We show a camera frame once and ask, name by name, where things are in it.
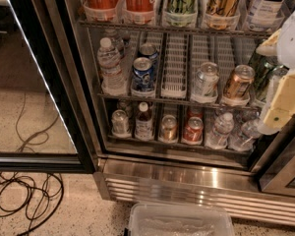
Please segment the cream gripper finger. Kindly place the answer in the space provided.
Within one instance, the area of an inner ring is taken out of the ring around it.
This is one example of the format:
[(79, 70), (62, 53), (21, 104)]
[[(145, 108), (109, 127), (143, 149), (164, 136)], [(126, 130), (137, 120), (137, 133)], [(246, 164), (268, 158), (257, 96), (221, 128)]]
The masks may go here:
[(258, 131), (264, 135), (272, 135), (280, 131), (294, 114), (295, 70), (292, 70), (282, 78), (278, 76), (271, 78)]
[(265, 40), (257, 47), (256, 52), (263, 56), (276, 56), (276, 46), (280, 36), (280, 32), (281, 29), (278, 29), (276, 32), (274, 32), (267, 40)]

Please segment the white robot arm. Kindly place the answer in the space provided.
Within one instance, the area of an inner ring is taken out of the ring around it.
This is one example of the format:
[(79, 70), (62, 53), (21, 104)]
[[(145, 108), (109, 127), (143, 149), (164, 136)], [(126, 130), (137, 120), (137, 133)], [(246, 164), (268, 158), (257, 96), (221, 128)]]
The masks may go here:
[(289, 69), (282, 78), (269, 82), (258, 131), (271, 135), (280, 131), (295, 114), (295, 11), (283, 26), (257, 48), (263, 56), (276, 56)]

